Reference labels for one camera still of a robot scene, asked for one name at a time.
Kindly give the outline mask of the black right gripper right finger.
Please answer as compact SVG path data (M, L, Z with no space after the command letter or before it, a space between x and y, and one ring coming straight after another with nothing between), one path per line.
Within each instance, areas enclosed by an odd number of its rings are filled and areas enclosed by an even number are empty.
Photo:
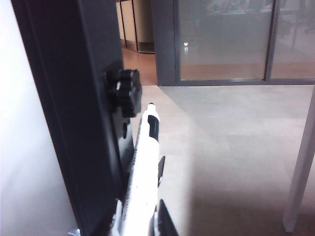
M158 188L162 182L165 156L158 162L157 181L150 183L148 190L148 236L178 236L178 232L163 199L158 200Z

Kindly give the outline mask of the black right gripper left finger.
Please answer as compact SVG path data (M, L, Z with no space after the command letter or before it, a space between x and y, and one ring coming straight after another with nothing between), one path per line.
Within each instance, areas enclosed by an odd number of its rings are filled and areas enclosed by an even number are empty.
M129 236L133 231L135 214L135 174L134 166L138 149L138 141L133 147L132 156L127 162L126 177L126 193L123 201L117 200L116 212L113 216L112 235L113 236Z

